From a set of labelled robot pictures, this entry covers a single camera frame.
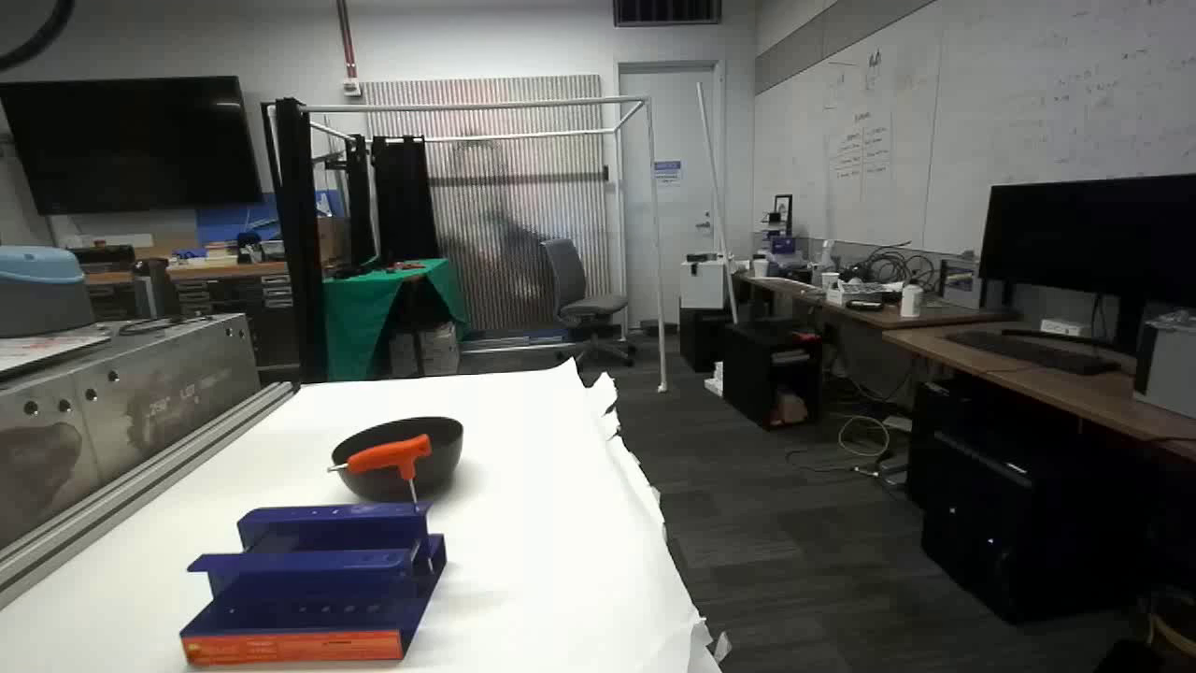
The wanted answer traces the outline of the black bowl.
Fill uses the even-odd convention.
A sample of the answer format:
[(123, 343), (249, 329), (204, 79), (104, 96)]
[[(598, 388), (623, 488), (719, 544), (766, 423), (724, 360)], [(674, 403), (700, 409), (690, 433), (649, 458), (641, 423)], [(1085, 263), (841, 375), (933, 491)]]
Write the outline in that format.
[(365, 426), (334, 448), (334, 469), (363, 502), (424, 502), (451, 481), (464, 426), (446, 416), (414, 416)]

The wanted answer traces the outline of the grey office chair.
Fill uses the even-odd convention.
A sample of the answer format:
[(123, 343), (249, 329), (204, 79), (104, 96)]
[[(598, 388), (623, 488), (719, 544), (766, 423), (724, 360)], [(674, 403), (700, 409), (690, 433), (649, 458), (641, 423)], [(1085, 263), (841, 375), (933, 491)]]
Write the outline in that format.
[(587, 271), (572, 238), (545, 237), (541, 248), (553, 271), (553, 319), (566, 329), (572, 353), (587, 364), (633, 364), (637, 343), (618, 324), (618, 314), (627, 306), (627, 298), (593, 297), (587, 289)]

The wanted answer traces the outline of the white door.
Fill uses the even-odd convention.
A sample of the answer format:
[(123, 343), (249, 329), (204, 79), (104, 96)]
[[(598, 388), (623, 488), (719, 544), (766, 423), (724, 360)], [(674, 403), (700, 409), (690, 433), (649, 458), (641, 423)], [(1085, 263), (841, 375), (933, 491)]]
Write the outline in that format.
[(633, 323), (675, 323), (684, 263), (715, 248), (715, 71), (623, 68), (619, 89), (649, 101), (619, 131)]

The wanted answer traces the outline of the white paper table cover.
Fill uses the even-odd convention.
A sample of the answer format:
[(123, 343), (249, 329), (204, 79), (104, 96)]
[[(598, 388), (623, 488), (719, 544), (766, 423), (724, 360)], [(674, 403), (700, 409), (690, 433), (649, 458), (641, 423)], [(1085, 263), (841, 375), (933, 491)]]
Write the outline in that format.
[(0, 673), (721, 673), (568, 367), (334, 380), (0, 607)]

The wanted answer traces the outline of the green cloth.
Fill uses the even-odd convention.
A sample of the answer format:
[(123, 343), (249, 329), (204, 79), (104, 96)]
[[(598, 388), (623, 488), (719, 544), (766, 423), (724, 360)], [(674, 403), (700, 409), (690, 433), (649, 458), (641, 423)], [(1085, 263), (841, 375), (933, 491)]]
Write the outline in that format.
[(378, 349), (384, 343), (384, 329), (398, 319), (400, 297), (429, 289), (441, 312), (467, 324), (467, 304), (449, 258), (414, 258), (384, 271), (337, 277), (323, 283), (325, 298), (325, 360), (330, 378), (365, 378), (378, 364)]

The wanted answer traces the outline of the blue plastic rack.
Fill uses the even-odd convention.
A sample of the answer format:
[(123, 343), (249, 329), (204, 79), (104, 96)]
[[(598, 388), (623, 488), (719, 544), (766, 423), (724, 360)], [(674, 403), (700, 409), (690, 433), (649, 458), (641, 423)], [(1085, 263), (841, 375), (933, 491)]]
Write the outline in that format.
[(400, 661), (449, 564), (424, 505), (287, 505), (239, 521), (239, 554), (203, 554), (209, 601), (190, 667)]

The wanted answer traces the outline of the black keyboard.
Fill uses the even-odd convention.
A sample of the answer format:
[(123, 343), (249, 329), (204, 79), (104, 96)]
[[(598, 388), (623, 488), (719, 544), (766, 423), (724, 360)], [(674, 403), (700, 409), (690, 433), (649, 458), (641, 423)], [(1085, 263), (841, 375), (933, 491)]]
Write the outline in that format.
[(1007, 354), (1007, 360), (1064, 370), (1064, 375), (1109, 375), (1109, 370), (1119, 370), (1119, 364), (1098, 360), (1098, 354), (1028, 343), (1028, 339), (1003, 335), (1003, 333), (968, 329), (968, 333), (949, 333), (946, 339), (976, 349), (976, 353), (988, 353), (988, 354)]

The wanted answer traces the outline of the black computer monitor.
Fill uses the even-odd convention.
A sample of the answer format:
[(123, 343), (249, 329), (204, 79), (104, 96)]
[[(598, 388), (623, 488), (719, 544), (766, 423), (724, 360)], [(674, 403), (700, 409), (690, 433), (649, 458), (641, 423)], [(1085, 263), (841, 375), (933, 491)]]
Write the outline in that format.
[(1148, 304), (1196, 304), (1196, 177), (996, 188), (981, 277), (1113, 297), (1131, 343)]

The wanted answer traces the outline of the white pipe frame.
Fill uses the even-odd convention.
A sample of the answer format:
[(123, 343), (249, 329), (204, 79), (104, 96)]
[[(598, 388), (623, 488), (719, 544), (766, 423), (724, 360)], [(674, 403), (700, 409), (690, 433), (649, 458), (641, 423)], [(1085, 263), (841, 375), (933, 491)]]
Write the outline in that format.
[(591, 129), (528, 129), (528, 131), (459, 131), (459, 141), (537, 141), (537, 137), (604, 137), (618, 149), (611, 188), (619, 197), (618, 249), (623, 289), (649, 297), (654, 304), (654, 354), (659, 388), (670, 388), (670, 343), (665, 343), (665, 231), (659, 212), (654, 172), (654, 105), (643, 95), (618, 96), (528, 96), (528, 101), (426, 101), (426, 105), (303, 105), (307, 131), (349, 141), (349, 131), (330, 129), (330, 116), (491, 116), (491, 114), (545, 114), (545, 110), (598, 110)]

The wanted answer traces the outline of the wall mounted black television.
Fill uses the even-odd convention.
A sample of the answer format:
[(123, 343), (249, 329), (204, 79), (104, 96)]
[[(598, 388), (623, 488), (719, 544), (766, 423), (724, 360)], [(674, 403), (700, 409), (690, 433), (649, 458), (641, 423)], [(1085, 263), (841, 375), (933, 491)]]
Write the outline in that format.
[(237, 76), (4, 81), (0, 101), (40, 212), (262, 197)]

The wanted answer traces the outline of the aluminium rail table edge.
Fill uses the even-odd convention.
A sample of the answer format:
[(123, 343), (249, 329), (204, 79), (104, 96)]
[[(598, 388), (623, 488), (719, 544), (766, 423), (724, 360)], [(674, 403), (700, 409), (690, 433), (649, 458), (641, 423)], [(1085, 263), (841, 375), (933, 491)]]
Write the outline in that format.
[(256, 430), (292, 398), (297, 398), (292, 380), (274, 380), (249, 392), (246, 399), (231, 403), (216, 419), (203, 423), (198, 430), (185, 433), (162, 453), (137, 461), (112, 481), (96, 488), (95, 492), (85, 492), (81, 502), (51, 516), (49, 524), (39, 524), (31, 535), (10, 544), (0, 554), (0, 607), (10, 607), (14, 600), (21, 600), (31, 587), (39, 587), (61, 564), (67, 564), (71, 559), (89, 551), (96, 539), (116, 530), (123, 521), (131, 521), (137, 510), (158, 502), (193, 469), (223, 453), (237, 439)]

